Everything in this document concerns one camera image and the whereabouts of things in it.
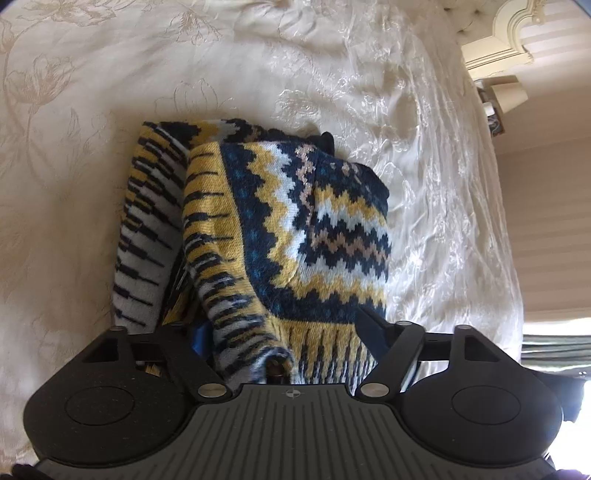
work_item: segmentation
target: wrinkled fabric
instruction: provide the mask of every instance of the wrinkled fabric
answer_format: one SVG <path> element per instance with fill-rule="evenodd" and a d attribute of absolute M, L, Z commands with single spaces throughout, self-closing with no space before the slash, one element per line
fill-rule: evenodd
<path fill-rule="evenodd" d="M 388 186 L 389 320 L 518 356 L 522 304 L 482 106 L 430 0 L 17 0 L 0 21 L 0 463 L 26 399 L 111 322 L 144 119 L 245 118 Z"/>

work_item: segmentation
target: knitted sweater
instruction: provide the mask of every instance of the knitted sweater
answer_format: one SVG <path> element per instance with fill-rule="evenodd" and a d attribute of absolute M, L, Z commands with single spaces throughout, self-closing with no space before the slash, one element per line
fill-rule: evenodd
<path fill-rule="evenodd" d="M 330 134 L 146 122 L 125 195 L 115 323 L 147 333 L 206 322 L 231 388 L 265 382 L 273 359 L 292 383 L 353 391 L 375 363 L 355 309 L 385 310 L 387 199 L 370 168 L 334 157 Z"/>

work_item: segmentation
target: lampshade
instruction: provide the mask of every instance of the lampshade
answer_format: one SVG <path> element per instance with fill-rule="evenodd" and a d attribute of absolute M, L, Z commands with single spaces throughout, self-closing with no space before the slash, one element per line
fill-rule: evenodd
<path fill-rule="evenodd" d="M 502 113 L 513 110 L 527 100 L 527 93 L 519 82 L 491 85 L 491 90 Z"/>

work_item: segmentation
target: wall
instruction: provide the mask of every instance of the wall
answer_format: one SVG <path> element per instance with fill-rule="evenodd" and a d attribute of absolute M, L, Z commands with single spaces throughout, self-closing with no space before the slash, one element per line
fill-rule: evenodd
<path fill-rule="evenodd" d="M 591 18 L 572 0 L 548 0 L 545 23 L 521 30 L 534 61 L 503 72 L 529 95 L 503 119 L 497 154 L 586 137 L 591 125 Z"/>
<path fill-rule="evenodd" d="M 591 317 L 591 137 L 498 165 L 526 321 Z"/>

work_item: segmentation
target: striped wallpaper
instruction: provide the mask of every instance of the striped wallpaper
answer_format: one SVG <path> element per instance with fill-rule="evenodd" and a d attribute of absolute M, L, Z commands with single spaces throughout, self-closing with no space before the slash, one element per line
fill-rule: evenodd
<path fill-rule="evenodd" d="M 591 138 L 498 164 L 526 321 L 591 317 Z"/>

